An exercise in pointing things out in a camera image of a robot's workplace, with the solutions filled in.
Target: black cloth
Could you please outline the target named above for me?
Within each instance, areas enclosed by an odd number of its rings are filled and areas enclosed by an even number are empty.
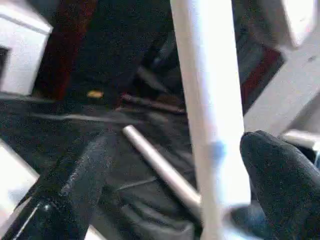
[[[73,141],[86,141],[87,136],[106,129],[116,134],[113,167],[91,219],[91,224],[107,239],[199,238],[201,227],[122,134],[123,127],[134,125],[196,186],[185,116],[4,99],[0,99],[0,106],[0,138],[39,174],[72,149]],[[72,115],[102,119],[81,120]]]

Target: rod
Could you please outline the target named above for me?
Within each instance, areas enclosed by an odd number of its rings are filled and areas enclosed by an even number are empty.
[[[175,114],[181,114],[181,115],[186,113],[186,111],[183,108],[161,103],[158,101],[153,101],[150,99],[144,99],[142,97],[131,96],[129,94],[124,94],[123,96],[121,96],[121,99],[128,103],[149,107],[151,109],[163,110],[163,111],[167,111]]]
[[[231,0],[170,0],[203,208],[205,240],[243,239],[227,230],[231,209],[250,204],[240,154],[244,120]]]
[[[320,135],[301,131],[297,129],[291,129],[283,133],[280,138],[290,144],[295,144],[313,151],[320,151]]]
[[[173,190],[180,201],[201,223],[201,196],[194,187],[190,185],[134,126],[126,126],[123,129],[123,133],[159,174],[161,179]]]

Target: metal rod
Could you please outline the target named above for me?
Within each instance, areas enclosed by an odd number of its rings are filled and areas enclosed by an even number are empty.
[[[283,133],[280,138],[290,144],[298,145],[307,149],[311,149],[315,152],[320,151],[320,135],[300,131],[297,129],[291,129]]]
[[[192,185],[145,139],[132,125],[123,129],[124,135],[144,156],[163,181],[201,223],[201,196]]]
[[[137,97],[137,96],[131,96],[129,94],[124,94],[121,96],[121,99],[132,104],[137,104],[145,107],[149,107],[152,109],[158,109],[158,110],[163,110],[175,114],[185,114],[186,110],[183,108],[179,108],[177,106],[172,106],[169,104],[161,103],[158,101],[152,101],[149,99],[144,99],[142,97]]]

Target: white pole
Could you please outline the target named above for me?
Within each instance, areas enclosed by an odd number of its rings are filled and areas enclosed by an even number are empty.
[[[171,0],[171,8],[202,195],[202,236],[239,239],[224,221],[230,209],[251,200],[239,149],[244,122],[232,3]]]

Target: white panel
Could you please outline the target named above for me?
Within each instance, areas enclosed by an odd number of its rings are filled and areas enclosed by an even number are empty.
[[[318,20],[314,32],[299,49],[283,49],[286,62],[244,116],[246,131],[261,129],[280,135],[319,93],[319,44]]]
[[[0,0],[0,18],[37,32],[50,33],[52,27],[26,0]]]
[[[0,82],[0,91],[29,95],[48,37],[4,18],[0,18],[0,26],[0,44],[10,48],[6,69]]]
[[[307,105],[290,128],[320,134],[320,95]]]
[[[299,47],[317,23],[317,0],[282,0],[291,43]]]

